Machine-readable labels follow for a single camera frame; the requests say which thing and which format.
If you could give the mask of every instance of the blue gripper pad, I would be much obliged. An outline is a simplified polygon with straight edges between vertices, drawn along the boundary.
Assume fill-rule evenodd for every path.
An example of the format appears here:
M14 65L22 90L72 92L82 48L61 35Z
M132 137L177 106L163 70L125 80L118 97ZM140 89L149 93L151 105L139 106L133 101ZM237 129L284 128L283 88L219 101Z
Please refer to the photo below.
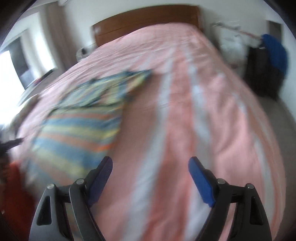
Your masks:
M213 207L215 204L213 187L208 182L206 176L202 170L198 167L194 158L190 158L188 162L188 169L191 177L202 197L204 203L207 203L210 207Z
M89 205L89 207L91 207L99 200L101 193L106 185L106 182L108 181L108 178L112 172L112 159L108 157L105 163L102 162L100 163L100 165L103 165L102 169L100 173L96 176L92 186L89 189L89 198L87 200L87 204Z

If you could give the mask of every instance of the black bag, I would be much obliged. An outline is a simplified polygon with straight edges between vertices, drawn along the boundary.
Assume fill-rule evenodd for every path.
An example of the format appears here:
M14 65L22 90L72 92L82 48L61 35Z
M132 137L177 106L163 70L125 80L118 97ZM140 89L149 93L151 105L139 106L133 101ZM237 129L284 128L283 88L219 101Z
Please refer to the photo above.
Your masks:
M261 45L249 49L244 80L258 96L268 96L277 100L284 74L271 65L269 52Z

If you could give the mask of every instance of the pink bedspread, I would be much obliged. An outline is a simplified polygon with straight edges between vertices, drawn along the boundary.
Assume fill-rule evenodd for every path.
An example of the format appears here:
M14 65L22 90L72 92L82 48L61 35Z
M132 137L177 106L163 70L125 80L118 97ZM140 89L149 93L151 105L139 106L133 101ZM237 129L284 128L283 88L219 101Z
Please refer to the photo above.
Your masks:
M285 176L273 131L242 80L187 24L137 30L99 47L60 76L20 128L26 139L15 155L23 169L39 124L69 88L144 69L152 69L153 77L124 111L110 152L113 172L92 208L106 240L194 240L210 208L188 172L192 156L232 185L253 183L274 238L285 207ZM36 178L41 177L28 178L28 184ZM221 240L233 212L231 206Z

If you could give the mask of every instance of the curtain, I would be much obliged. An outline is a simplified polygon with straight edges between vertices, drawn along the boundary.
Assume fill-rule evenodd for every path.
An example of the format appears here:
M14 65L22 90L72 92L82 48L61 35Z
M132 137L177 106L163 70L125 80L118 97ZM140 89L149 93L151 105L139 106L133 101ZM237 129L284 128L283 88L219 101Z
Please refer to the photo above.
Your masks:
M45 15L52 41L65 69L77 63L76 51L72 38L69 35L63 6L58 2L46 4Z

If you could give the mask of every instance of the window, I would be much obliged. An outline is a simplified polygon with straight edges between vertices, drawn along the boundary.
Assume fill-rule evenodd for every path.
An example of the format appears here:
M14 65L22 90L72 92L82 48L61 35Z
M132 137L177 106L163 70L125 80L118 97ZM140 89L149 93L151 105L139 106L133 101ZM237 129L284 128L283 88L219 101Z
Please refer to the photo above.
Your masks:
M10 57L15 67L15 71L23 87L26 89L28 85L34 81L34 77L25 59L20 37L11 42L5 48L5 50L8 50L10 52Z
M9 51L0 54L0 123L8 123L14 116L20 96L24 92Z

